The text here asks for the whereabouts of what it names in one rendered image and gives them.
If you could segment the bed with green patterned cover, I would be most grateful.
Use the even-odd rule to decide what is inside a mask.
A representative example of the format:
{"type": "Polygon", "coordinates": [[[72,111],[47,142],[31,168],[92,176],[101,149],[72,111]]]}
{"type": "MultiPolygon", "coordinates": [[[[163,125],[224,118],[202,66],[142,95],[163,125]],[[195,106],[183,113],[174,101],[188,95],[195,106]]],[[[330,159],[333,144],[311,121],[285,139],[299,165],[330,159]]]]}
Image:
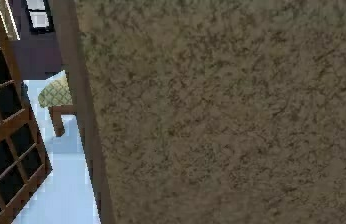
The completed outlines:
{"type": "Polygon", "coordinates": [[[65,133],[62,116],[76,114],[65,72],[50,79],[39,93],[38,102],[41,108],[48,109],[55,136],[61,137],[65,133]]]}

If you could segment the black framed window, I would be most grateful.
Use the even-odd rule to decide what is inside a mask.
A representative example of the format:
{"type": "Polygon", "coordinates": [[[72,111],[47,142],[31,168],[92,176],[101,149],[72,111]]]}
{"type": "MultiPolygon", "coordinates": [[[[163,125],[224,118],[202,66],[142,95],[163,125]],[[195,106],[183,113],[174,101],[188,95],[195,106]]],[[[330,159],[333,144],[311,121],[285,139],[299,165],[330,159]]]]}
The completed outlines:
{"type": "Polygon", "coordinates": [[[48,0],[24,0],[25,11],[32,34],[45,34],[54,31],[53,17],[48,0]]]}

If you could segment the brown wooden shelf unit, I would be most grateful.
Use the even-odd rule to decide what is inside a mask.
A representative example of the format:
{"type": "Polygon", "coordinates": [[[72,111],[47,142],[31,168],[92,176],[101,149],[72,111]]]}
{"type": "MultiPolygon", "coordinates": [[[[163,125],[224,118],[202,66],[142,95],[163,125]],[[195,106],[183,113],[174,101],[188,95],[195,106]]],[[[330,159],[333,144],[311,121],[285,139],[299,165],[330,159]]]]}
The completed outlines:
{"type": "Polygon", "coordinates": [[[0,3],[0,224],[12,223],[51,170],[0,3]]]}

